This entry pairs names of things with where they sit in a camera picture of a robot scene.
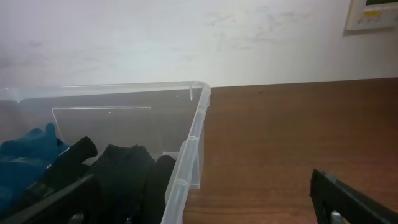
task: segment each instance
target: brown wooden surface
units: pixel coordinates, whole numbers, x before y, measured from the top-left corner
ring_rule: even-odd
[[[313,169],[398,211],[398,79],[212,88],[188,223],[316,223]]]

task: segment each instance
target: clear plastic container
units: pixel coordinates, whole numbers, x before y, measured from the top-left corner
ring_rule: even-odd
[[[171,155],[177,161],[162,223],[181,223],[189,188],[200,186],[209,98],[203,82],[3,88],[0,144],[53,122],[63,142],[88,136],[99,155],[108,144],[143,145],[154,159]]]

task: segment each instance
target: yellow label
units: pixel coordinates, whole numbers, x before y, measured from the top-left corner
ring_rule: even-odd
[[[380,11],[371,11],[371,12],[365,12],[363,14],[363,17],[369,18],[369,17],[379,17],[380,16]]]

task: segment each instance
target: wood grain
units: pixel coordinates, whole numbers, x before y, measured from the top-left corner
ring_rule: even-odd
[[[213,88],[187,223],[316,223],[312,170],[398,211],[398,78]]]

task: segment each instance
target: clothing pile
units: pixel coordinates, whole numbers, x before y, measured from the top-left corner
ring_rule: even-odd
[[[89,137],[64,144],[53,123],[45,132],[35,128],[2,143],[0,220],[15,216],[29,223],[160,223],[175,160],[163,155],[155,161],[144,146],[110,144],[92,165],[83,164],[97,153]]]

